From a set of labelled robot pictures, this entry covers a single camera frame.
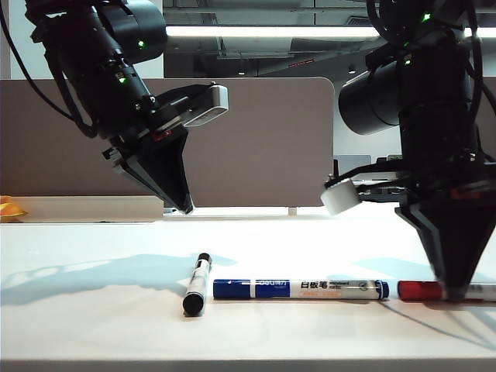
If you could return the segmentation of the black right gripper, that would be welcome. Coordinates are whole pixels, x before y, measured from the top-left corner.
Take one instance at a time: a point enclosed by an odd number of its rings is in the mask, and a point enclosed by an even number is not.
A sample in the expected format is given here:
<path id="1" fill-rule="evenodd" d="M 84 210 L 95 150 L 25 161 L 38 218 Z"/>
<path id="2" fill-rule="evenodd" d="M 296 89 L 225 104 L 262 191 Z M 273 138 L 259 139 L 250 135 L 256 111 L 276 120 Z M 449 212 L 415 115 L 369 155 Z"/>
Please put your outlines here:
<path id="1" fill-rule="evenodd" d="M 446 299 L 461 301 L 495 227 L 495 159 L 467 150 L 409 167 L 394 211 L 418 233 Z"/>

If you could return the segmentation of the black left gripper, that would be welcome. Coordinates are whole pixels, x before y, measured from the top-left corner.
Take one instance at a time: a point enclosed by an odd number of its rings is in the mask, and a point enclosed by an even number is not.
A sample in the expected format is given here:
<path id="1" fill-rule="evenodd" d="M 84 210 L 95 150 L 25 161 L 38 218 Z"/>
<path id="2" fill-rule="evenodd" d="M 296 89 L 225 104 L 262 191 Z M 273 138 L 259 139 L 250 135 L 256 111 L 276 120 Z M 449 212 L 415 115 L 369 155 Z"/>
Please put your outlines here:
<path id="1" fill-rule="evenodd" d="M 188 128 L 217 117 L 217 84 L 192 84 L 152 95 L 143 82 L 112 82 L 95 92 L 95 131 L 112 147 L 112 169 L 188 214 L 184 170 Z"/>

